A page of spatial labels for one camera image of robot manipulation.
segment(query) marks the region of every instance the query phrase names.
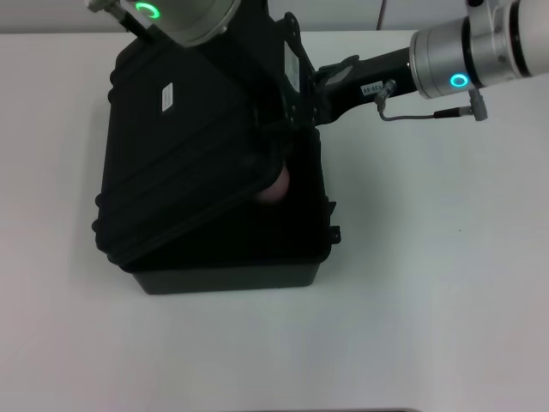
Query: blue led ring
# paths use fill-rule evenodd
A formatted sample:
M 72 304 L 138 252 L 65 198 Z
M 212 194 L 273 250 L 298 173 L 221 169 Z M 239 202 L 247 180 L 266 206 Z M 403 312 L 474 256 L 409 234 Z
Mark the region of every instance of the blue led ring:
M 458 73 L 449 79 L 449 84 L 455 88 L 465 88 L 469 84 L 469 78 L 461 73 Z

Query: pink object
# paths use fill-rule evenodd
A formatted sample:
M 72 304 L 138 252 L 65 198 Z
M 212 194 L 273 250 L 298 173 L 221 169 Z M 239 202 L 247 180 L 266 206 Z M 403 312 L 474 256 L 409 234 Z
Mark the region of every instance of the pink object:
M 286 165 L 282 168 L 281 175 L 268 189 L 262 191 L 256 196 L 259 203 L 276 203 L 284 198 L 290 187 L 290 173 Z

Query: white label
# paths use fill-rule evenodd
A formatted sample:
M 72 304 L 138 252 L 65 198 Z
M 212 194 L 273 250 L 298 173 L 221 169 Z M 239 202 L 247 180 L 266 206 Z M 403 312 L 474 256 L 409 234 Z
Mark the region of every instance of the white label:
M 173 106 L 173 83 L 168 84 L 162 90 L 162 112 Z
M 296 92 L 301 93 L 301 87 L 299 86 L 299 59 L 286 42 L 284 43 L 284 61 L 288 81 Z
M 369 94 L 376 94 L 381 92 L 381 89 L 383 88 L 383 82 L 375 82 L 366 84 L 365 86 L 362 86 L 362 94 L 364 96 L 367 96 Z

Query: black plastic case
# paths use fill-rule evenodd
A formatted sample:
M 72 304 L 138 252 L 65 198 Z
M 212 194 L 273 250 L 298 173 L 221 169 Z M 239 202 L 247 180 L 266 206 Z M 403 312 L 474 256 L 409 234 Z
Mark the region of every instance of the black plastic case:
M 310 285 L 340 242 L 320 139 L 266 140 L 248 97 L 201 55 L 159 38 L 117 60 L 96 243 L 148 294 Z M 162 111 L 172 84 L 173 105 Z M 254 196 L 286 163 L 286 198 Z

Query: white table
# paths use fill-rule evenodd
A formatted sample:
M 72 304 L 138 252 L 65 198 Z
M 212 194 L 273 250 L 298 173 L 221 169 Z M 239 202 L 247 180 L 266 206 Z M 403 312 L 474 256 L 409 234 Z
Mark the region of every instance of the white table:
M 304 39 L 318 67 L 410 36 Z M 365 106 L 322 127 L 343 241 L 312 287 L 150 297 L 90 228 L 131 40 L 0 36 L 0 410 L 546 410 L 547 77 L 487 90 L 482 124 Z

